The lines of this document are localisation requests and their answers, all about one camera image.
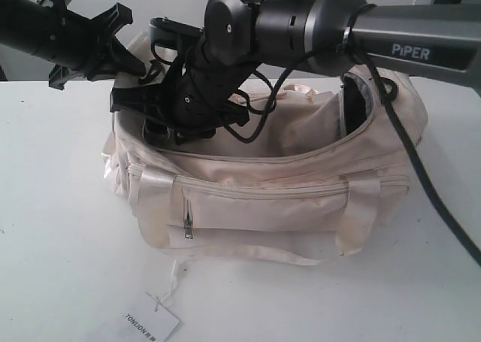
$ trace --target paper tag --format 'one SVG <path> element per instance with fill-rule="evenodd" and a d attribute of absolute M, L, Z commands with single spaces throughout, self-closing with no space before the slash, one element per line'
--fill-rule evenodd
<path fill-rule="evenodd" d="M 164 342 L 179 322 L 157 298 L 144 294 L 122 316 L 89 333 L 83 342 Z"/>

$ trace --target piper logo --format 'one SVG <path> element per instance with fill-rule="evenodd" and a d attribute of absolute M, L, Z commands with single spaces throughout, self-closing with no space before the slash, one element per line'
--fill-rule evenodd
<path fill-rule="evenodd" d="M 392 45 L 392 55 L 403 56 L 405 58 L 429 60 L 431 50 L 425 47 L 413 47 L 411 45 Z"/>

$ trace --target zipper pull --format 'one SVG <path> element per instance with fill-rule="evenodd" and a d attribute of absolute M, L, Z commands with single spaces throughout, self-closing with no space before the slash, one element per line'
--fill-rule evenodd
<path fill-rule="evenodd" d="M 183 221 L 183 230 L 185 232 L 186 239 L 194 239 L 194 234 L 192 233 L 192 219 L 190 218 L 190 213 L 187 213 L 187 217 Z"/>

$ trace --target table surface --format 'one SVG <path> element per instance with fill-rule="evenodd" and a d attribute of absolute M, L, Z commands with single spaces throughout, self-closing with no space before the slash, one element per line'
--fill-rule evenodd
<path fill-rule="evenodd" d="M 338 91 L 338 79 L 296 80 Z M 413 78 L 429 112 L 419 152 L 481 244 L 481 100 Z M 102 180 L 111 82 L 0 85 L 0 340 L 76 341 L 139 292 L 168 290 L 173 260 L 141 239 Z M 417 180 L 358 255 L 313 268 L 230 259 L 186 263 L 172 341 L 478 341 L 481 270 Z"/>

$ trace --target cream bag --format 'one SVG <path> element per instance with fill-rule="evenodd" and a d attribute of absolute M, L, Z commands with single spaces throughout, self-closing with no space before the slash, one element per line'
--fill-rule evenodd
<path fill-rule="evenodd" d="M 152 57 L 146 41 L 131 50 Z M 418 142 L 427 123 L 418 93 L 406 75 L 380 72 L 398 85 L 393 105 Z M 295 84 L 281 89 L 251 144 L 218 129 L 211 139 L 153 148 L 144 142 L 142 117 L 115 113 L 105 177 L 129 199 L 144 240 L 165 253 L 297 265 L 319 263 L 331 247 L 341 256 L 357 253 L 403 201 L 410 167 L 368 70 L 357 66 L 345 77 L 365 103 L 365 121 L 351 132 L 345 89 L 333 95 Z M 116 87 L 132 86 L 123 78 Z M 268 90 L 248 92 L 262 109 Z M 236 130 L 250 135 L 258 121 L 251 115 Z"/>

